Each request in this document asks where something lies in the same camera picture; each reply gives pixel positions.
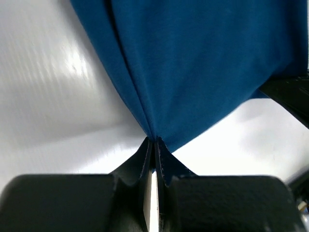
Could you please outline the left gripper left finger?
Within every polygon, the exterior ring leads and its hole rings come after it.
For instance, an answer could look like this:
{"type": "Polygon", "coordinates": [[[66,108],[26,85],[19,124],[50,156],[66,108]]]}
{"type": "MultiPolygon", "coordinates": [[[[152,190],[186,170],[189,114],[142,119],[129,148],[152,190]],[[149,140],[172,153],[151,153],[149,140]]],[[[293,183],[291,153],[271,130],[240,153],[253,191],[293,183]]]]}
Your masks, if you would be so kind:
{"type": "Polygon", "coordinates": [[[25,174],[0,196],[3,232],[147,232],[152,142],[109,174],[25,174]]]}

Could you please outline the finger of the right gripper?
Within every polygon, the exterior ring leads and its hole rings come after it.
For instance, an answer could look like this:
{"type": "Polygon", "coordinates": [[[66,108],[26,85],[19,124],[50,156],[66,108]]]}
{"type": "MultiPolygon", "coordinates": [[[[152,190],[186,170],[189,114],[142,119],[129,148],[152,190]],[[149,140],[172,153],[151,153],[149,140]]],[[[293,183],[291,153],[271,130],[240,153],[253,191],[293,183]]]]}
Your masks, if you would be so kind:
{"type": "Polygon", "coordinates": [[[270,79],[259,90],[309,126],[309,74],[270,79]]]}

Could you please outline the blue t shirt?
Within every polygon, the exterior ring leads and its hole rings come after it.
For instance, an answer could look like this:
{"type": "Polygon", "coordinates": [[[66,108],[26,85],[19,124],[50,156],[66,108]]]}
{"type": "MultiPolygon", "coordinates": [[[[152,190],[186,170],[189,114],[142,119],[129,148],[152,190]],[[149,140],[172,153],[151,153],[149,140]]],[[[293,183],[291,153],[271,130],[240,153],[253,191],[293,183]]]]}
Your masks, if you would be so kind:
{"type": "Polygon", "coordinates": [[[174,152],[307,71],[305,0],[73,0],[88,38],[146,135],[174,152]]]}

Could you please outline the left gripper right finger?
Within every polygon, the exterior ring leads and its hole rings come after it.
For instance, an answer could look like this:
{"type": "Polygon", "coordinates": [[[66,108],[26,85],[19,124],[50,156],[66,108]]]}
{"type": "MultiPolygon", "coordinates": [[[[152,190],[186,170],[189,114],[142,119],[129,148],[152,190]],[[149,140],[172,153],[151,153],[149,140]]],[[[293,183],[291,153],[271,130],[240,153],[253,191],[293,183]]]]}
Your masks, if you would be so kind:
{"type": "Polygon", "coordinates": [[[304,232],[292,191],[267,175],[199,176],[154,144],[161,232],[304,232]]]}

